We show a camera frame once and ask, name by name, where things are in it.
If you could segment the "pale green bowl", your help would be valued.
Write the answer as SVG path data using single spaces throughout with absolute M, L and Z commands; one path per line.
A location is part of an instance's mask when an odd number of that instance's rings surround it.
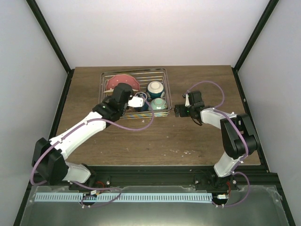
M 155 98 L 150 102 L 151 108 L 156 110 L 165 110 L 168 108 L 167 102 L 162 98 Z

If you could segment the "white and teal bowl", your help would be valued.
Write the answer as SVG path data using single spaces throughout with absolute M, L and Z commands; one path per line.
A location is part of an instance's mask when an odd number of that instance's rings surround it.
M 146 95 L 150 99 L 163 98 L 165 96 L 165 88 L 159 81 L 152 81 L 148 84 Z

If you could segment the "dark blue mug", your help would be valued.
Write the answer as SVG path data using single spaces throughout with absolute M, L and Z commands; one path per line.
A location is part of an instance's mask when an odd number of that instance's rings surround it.
M 137 107 L 137 108 L 134 108 L 134 110 L 136 112 L 144 112 L 144 111 L 147 111 L 148 110 L 148 105 L 145 103 L 145 100 L 148 101 L 148 96 L 146 93 L 144 92 L 137 92 L 135 94 L 135 97 L 143 97 L 144 98 L 144 103 L 143 103 L 143 106 L 142 107 Z

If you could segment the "chrome wire dish rack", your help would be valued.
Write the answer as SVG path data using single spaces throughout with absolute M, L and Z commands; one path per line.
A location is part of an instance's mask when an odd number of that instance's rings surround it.
M 140 92 L 146 92 L 147 86 L 152 81 L 159 81 L 165 88 L 165 96 L 162 98 L 167 102 L 168 108 L 165 110 L 156 110 L 154 112 L 156 117 L 168 116 L 172 109 L 172 99 L 170 94 L 169 81 L 167 71 L 164 68 L 151 68 L 151 69 L 136 69 L 125 71 L 103 72 L 100 75 L 100 89 L 99 89 L 99 102 L 102 102 L 111 93 L 103 93 L 106 90 L 107 82 L 110 78 L 117 74 L 129 74 L 133 76 L 140 83 Z

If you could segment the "pink scalloped plate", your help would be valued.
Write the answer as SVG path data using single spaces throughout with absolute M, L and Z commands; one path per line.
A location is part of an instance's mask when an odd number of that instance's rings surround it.
M 140 83 L 129 74 L 117 74 L 110 78 L 106 85 L 106 90 L 114 89 L 119 83 L 125 83 L 132 87 L 134 91 L 140 91 Z

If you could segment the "yellow plate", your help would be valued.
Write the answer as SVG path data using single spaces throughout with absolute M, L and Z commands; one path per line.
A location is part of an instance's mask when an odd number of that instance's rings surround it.
M 113 91 L 114 91 L 114 89 L 108 89 L 108 90 L 104 91 L 103 93 L 111 93 Z

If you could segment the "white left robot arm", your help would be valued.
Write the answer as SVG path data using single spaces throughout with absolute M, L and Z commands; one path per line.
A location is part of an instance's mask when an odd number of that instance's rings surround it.
M 96 178 L 84 164 L 66 160 L 76 148 L 98 132 L 103 131 L 124 115 L 128 102 L 134 97 L 133 88 L 119 83 L 111 96 L 97 104 L 80 122 L 50 140 L 37 141 L 32 160 L 30 183 L 56 185 L 61 181 L 78 182 L 85 190 L 96 185 Z

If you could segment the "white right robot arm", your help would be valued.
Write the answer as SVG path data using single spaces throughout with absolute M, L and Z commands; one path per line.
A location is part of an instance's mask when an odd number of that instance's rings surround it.
M 196 124 L 214 126 L 221 130 L 224 153 L 214 165 L 210 186 L 219 190 L 236 168 L 260 147 L 260 141 L 248 114 L 226 113 L 217 106 L 205 105 L 200 91 L 185 94 L 185 103 L 174 106 L 176 117 L 190 117 Z

